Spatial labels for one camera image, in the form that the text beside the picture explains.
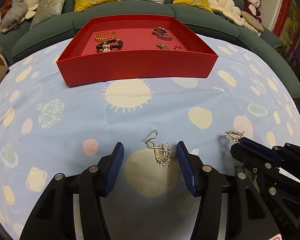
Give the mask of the dark red watch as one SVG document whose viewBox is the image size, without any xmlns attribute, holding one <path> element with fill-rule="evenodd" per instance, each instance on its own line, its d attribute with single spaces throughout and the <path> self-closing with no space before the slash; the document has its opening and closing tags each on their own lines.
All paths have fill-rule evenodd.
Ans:
<svg viewBox="0 0 300 240">
<path fill-rule="evenodd" d="M 166 29 L 162 27 L 156 27 L 152 30 L 152 34 L 157 36 L 158 39 L 164 41 L 172 41 L 172 37 L 168 36 L 168 32 Z"/>
</svg>

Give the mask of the orange red plush toy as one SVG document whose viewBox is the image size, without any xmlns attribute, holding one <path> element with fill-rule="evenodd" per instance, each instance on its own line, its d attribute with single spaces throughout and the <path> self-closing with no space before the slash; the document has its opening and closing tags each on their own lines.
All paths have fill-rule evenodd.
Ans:
<svg viewBox="0 0 300 240">
<path fill-rule="evenodd" d="M 7 12 L 11 9 L 12 7 L 12 1 L 11 0 L 6 0 L 2 7 L 0 8 L 0 17 L 3 19 Z"/>
</svg>

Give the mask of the silver filigree earring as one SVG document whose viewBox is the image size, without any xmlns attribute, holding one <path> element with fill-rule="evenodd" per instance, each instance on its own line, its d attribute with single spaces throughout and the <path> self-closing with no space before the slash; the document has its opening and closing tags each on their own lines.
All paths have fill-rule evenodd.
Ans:
<svg viewBox="0 0 300 240">
<path fill-rule="evenodd" d="M 239 139 L 244 137 L 244 131 L 239 132 L 237 130 L 228 130 L 225 132 L 226 139 L 228 139 L 232 144 L 238 143 Z"/>
</svg>

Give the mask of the cream flower shaped cushion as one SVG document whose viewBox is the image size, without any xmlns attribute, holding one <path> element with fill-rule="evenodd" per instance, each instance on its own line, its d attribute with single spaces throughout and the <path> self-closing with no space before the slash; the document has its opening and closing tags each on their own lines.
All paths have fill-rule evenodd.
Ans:
<svg viewBox="0 0 300 240">
<path fill-rule="evenodd" d="M 243 26 L 245 20 L 241 18 L 241 11 L 233 0 L 208 0 L 208 2 L 215 14 L 221 14 L 230 22 Z"/>
</svg>

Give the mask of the dark green curved sofa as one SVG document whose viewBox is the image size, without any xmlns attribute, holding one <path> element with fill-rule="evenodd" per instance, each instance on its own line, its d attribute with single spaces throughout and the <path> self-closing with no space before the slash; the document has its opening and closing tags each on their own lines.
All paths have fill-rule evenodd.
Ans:
<svg viewBox="0 0 300 240">
<path fill-rule="evenodd" d="M 95 17 L 121 14 L 153 14 L 173 16 L 193 32 L 230 42 L 259 56 L 278 76 L 293 98 L 300 98 L 300 82 L 292 68 L 275 50 L 281 41 L 266 29 L 261 35 L 231 23 L 220 16 L 196 7 L 151 1 L 124 0 L 93 6 L 83 12 L 74 11 L 74 0 L 65 0 L 62 12 L 31 28 L 24 21 L 8 33 L 0 33 L 0 53 L 9 64 L 14 64 L 31 54 L 74 37 Z"/>
</svg>

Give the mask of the silver hook drop earring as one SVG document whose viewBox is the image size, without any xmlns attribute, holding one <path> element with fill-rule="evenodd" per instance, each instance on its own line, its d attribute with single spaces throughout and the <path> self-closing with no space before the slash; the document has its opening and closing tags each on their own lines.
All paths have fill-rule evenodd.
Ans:
<svg viewBox="0 0 300 240">
<path fill-rule="evenodd" d="M 156 145 L 154 139 L 158 136 L 156 129 L 151 131 L 142 141 L 154 152 L 156 163 L 163 170 L 168 169 L 176 159 L 176 153 L 171 151 L 168 143 Z"/>
</svg>

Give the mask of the brown round cushion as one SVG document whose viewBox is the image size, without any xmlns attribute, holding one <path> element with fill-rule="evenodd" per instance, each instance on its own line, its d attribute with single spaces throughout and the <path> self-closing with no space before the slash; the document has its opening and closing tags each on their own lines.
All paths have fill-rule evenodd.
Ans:
<svg viewBox="0 0 300 240">
<path fill-rule="evenodd" d="M 264 28 L 263 28 L 262 24 L 260 22 L 258 22 L 258 20 L 256 18 L 254 18 L 253 16 L 251 16 L 249 13 L 247 13 L 245 11 L 241 11 L 241 15 L 250 26 L 252 26 L 253 28 L 255 28 L 257 30 L 258 33 L 264 32 Z"/>
</svg>

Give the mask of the grey pig plush toy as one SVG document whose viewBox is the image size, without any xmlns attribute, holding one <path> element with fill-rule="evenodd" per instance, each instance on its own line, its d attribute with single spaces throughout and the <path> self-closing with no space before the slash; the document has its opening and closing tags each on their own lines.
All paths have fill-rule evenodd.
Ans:
<svg viewBox="0 0 300 240">
<path fill-rule="evenodd" d="M 15 29 L 24 19 L 27 11 L 28 5 L 24 1 L 16 3 L 13 7 L 11 7 L 0 23 L 1 33 L 4 34 Z"/>
</svg>

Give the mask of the left sage embroidered cushion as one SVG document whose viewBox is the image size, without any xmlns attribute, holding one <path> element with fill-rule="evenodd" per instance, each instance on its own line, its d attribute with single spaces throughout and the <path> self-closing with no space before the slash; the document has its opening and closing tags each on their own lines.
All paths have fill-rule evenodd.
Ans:
<svg viewBox="0 0 300 240">
<path fill-rule="evenodd" d="M 30 29 L 50 18 L 60 15 L 64 2 L 65 0 L 41 0 L 30 24 Z"/>
</svg>

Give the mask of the blue planet print tablecloth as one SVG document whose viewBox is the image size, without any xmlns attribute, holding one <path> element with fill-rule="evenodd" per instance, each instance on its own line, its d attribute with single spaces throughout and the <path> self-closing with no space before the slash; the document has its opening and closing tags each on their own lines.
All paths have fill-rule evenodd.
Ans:
<svg viewBox="0 0 300 240">
<path fill-rule="evenodd" d="M 190 153 L 221 173 L 235 160 L 231 129 L 272 147 L 300 145 L 299 111 L 275 73 L 257 55 L 205 37 L 218 59 L 199 78 L 133 79 L 66 86 L 60 42 L 10 67 L 0 84 L 0 222 L 18 239 L 53 176 L 80 174 L 110 154 L 125 156 L 102 209 L 112 239 L 189 239 L 199 198 L 185 186 L 177 161 L 167 169 L 143 139 Z"/>
</svg>

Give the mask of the red monkey plush toy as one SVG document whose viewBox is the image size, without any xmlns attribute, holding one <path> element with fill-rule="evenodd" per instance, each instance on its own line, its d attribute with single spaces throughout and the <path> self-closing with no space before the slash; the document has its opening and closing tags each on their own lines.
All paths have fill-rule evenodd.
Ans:
<svg viewBox="0 0 300 240">
<path fill-rule="evenodd" d="M 262 23 L 260 18 L 261 12 L 259 10 L 262 5 L 263 0 L 243 0 L 244 1 L 244 11 L 249 13 L 255 18 L 259 23 Z"/>
</svg>

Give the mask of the red tray box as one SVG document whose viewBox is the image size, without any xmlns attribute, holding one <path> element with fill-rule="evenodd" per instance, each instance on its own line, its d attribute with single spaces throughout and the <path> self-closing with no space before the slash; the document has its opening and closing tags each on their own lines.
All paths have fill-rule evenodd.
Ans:
<svg viewBox="0 0 300 240">
<path fill-rule="evenodd" d="M 152 34 L 167 30 L 172 41 Z M 97 50 L 95 34 L 116 32 L 120 49 Z M 57 60 L 67 86 L 156 77 L 206 78 L 218 55 L 193 31 L 172 16 L 113 15 L 90 19 Z"/>
</svg>

